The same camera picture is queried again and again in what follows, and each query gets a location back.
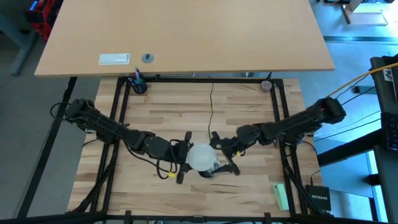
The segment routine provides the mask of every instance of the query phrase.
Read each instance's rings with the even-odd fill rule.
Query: light wood desk
[[[304,110],[299,81],[284,79],[284,84],[290,114]],[[131,91],[125,117],[130,128],[153,131],[165,139],[183,139],[189,130],[193,133],[192,142],[209,142],[211,83],[148,83],[148,86],[145,95]],[[95,106],[103,114],[110,114],[115,88],[116,78],[102,79]],[[259,91],[259,84],[215,83],[213,111],[211,130],[217,131],[221,138],[235,136],[236,128],[244,124],[274,121],[271,94]],[[94,138],[95,135],[89,134],[86,141]],[[94,186],[102,145],[96,141],[83,148],[69,210]],[[310,175],[319,169],[316,153],[311,146],[299,144],[297,154],[303,184],[308,184]],[[226,163],[221,154],[218,158],[222,164]],[[204,179],[190,171],[184,183],[178,185],[174,178],[159,179],[155,167],[132,157],[121,146],[108,214],[124,215],[125,210],[131,210],[134,215],[263,217],[264,212],[269,212],[272,217],[288,217],[289,212],[279,210],[272,186],[284,181],[279,148],[255,145],[234,161],[241,169],[239,176],[220,174],[215,179]],[[314,181],[322,184],[319,174],[314,175]],[[297,191],[292,188],[296,210],[300,212]]]
[[[99,65],[130,53],[129,65]],[[144,63],[144,54],[153,54]],[[37,76],[333,70],[308,0],[67,0]]]

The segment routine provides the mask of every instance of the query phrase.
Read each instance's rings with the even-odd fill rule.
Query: green sponge
[[[285,185],[283,183],[275,183],[274,190],[275,190],[276,199],[278,200],[279,209],[281,211],[288,210],[289,204],[287,203]]]

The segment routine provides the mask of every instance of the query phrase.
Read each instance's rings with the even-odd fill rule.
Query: white object
[[[130,64],[130,53],[99,55],[99,65],[128,65],[128,64]]]
[[[387,82],[394,82],[392,80],[392,71],[391,68],[386,68],[383,70],[384,80]]]
[[[187,164],[196,171],[210,170],[214,166],[216,151],[208,144],[195,144],[187,155]]]

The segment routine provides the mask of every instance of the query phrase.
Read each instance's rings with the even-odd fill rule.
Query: yellow tag
[[[173,172],[169,172],[167,175],[168,175],[169,177],[175,177],[175,174],[174,174]]]

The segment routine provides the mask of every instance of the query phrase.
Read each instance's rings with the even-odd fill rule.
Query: floor
[[[334,36],[375,36],[397,37],[398,28],[392,22],[386,27],[353,27],[345,23],[338,6],[323,6],[311,3],[323,35]],[[38,40],[27,59],[20,77],[9,76],[9,67],[17,53],[17,47],[4,35],[0,35],[0,218],[16,216],[27,184],[52,119],[49,108],[59,102],[67,78],[35,78],[33,72],[45,44]],[[395,55],[398,45],[369,42],[328,42],[336,70],[332,72],[278,72],[278,77],[300,79],[306,106],[316,99],[326,96],[335,88],[350,79],[366,72],[369,59],[375,56]],[[266,73],[257,73],[263,77]],[[79,78],[72,99],[85,97],[94,99],[100,78]],[[362,85],[372,85],[371,78]],[[339,100],[345,101],[354,94],[348,91]],[[365,98],[370,102],[360,102]],[[316,138],[323,138],[348,129],[345,127],[360,118],[379,110],[376,96],[366,95],[345,106],[346,119],[339,124],[325,125],[317,132]],[[377,119],[377,113],[350,127]],[[370,124],[355,131],[318,141],[319,152],[328,150],[376,128],[378,123]],[[81,145],[85,134],[76,127],[63,123],[50,155],[49,163],[35,195],[29,216],[63,213],[67,207],[73,180],[80,158]],[[369,207],[363,206],[372,189],[361,180],[370,173],[369,157],[365,154],[353,157],[322,169],[325,185],[332,189],[332,213],[337,217],[351,217],[370,220]]]

